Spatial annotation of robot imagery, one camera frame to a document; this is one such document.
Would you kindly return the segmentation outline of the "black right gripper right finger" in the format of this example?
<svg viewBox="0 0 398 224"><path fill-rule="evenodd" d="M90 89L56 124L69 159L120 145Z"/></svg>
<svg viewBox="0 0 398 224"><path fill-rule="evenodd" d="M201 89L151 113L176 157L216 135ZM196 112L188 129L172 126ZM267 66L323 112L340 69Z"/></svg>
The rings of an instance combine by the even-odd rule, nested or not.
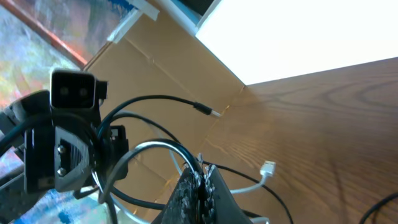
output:
<svg viewBox="0 0 398 224"><path fill-rule="evenodd" d="M203 221L213 224L251 224L240 209L215 165L206 167Z"/></svg>

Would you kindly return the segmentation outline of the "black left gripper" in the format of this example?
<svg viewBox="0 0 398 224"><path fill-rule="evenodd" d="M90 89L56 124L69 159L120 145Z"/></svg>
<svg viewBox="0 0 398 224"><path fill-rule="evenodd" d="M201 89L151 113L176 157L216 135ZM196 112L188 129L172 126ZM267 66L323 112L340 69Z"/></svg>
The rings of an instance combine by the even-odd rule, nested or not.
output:
<svg viewBox="0 0 398 224"><path fill-rule="evenodd" d="M128 150L123 125L110 126L98 136L99 109L57 110L51 107L28 113L24 131L25 190L104 188L106 176Z"/></svg>

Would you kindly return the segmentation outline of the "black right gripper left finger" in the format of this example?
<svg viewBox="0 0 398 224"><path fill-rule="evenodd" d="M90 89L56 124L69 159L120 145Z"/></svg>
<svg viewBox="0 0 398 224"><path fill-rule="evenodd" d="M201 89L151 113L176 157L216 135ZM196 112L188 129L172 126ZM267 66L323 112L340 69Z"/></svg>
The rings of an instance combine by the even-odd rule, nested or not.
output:
<svg viewBox="0 0 398 224"><path fill-rule="evenodd" d="M202 168L183 171L168 202L152 224L199 224L201 221L200 189Z"/></svg>

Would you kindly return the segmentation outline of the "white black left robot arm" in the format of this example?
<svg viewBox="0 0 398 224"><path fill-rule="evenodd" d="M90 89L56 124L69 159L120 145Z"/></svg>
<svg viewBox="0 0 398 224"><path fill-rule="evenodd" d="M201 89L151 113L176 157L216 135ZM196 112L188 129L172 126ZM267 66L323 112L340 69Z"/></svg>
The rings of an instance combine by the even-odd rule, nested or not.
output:
<svg viewBox="0 0 398 224"><path fill-rule="evenodd" d="M1 223L10 223L30 210L49 189L77 191L102 180L101 169L111 164L113 152L101 139L111 119L130 101L113 109L103 121L98 105L55 111L50 92L38 91L13 102L1 112L1 153L24 149L24 170L1 186Z"/></svg>

